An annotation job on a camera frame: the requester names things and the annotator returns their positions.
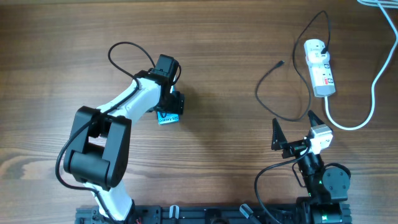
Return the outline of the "teal Galaxy S25 smartphone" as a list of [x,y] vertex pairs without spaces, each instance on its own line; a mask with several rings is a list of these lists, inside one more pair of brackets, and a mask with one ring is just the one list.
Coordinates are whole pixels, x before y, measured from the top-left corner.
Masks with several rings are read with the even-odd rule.
[[159,125],[171,124],[179,122],[180,115],[179,114],[170,114],[170,113],[161,113],[156,111],[157,120]]

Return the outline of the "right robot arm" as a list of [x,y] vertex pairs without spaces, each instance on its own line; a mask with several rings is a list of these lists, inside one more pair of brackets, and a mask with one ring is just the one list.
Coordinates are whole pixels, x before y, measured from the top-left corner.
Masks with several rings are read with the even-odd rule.
[[351,172],[339,163],[325,164],[322,150],[328,148],[333,139],[333,130],[313,111],[308,112],[310,130],[303,139],[288,142],[277,119],[272,120],[271,149],[282,151],[284,159],[292,158],[298,165],[306,197],[295,203],[295,223],[351,223],[348,199]]

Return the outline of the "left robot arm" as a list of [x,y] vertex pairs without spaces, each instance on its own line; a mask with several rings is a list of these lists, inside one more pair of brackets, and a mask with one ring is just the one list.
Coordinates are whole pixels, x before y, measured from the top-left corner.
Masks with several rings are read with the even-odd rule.
[[123,177],[129,160],[131,130],[146,113],[182,114],[184,95],[174,86],[181,74],[177,60],[160,55],[141,70],[131,84],[110,102],[82,106],[75,114],[70,138],[57,167],[79,182],[98,204],[94,217],[105,223],[142,223],[142,212],[127,193]]

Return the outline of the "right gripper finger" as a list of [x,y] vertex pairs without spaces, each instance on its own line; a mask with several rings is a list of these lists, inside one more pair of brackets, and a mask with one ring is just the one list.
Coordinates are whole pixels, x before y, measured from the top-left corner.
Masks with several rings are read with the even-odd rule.
[[286,149],[288,145],[287,139],[282,128],[276,118],[272,120],[272,144],[271,149],[274,151]]
[[311,127],[325,124],[312,110],[309,110],[307,115],[308,115]]

